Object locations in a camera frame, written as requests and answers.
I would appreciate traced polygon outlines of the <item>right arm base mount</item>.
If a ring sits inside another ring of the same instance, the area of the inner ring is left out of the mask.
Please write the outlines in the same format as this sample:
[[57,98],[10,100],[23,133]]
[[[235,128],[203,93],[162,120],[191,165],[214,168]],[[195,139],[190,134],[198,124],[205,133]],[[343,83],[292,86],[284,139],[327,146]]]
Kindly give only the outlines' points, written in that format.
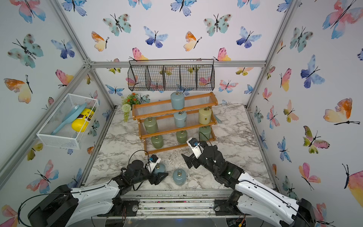
[[233,191],[227,200],[214,200],[213,210],[216,216],[243,215],[237,205],[238,200],[243,195],[238,191]]

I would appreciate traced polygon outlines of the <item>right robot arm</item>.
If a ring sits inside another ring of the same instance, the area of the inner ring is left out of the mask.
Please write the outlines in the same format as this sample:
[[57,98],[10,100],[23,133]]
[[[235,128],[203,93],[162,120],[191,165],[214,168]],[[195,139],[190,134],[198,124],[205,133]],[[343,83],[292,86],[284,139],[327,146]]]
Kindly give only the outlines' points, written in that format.
[[275,227],[314,227],[316,217],[312,204],[292,199],[262,184],[241,167],[226,161],[216,145],[191,138],[190,156],[182,155],[188,168],[207,169],[221,185],[231,188],[223,206],[229,213],[255,216]]

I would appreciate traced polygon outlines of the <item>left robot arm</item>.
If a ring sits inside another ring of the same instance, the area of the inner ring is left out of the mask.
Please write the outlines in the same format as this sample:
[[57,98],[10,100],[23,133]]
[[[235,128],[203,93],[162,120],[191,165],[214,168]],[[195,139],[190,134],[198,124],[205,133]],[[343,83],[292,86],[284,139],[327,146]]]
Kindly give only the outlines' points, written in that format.
[[105,215],[136,184],[142,185],[145,181],[152,185],[160,184],[168,173],[154,171],[159,162],[156,157],[146,164],[134,160],[123,167],[116,177],[94,186],[70,188],[61,185],[52,193],[44,194],[44,199],[28,213],[29,226],[69,227],[79,221]]

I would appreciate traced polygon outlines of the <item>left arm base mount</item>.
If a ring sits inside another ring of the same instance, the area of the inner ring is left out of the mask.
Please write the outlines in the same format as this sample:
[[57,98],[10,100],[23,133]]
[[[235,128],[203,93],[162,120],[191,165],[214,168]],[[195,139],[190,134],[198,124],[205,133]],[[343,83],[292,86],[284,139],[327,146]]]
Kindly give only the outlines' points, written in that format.
[[139,210],[139,201],[114,199],[113,207],[110,210],[111,217],[136,217]]

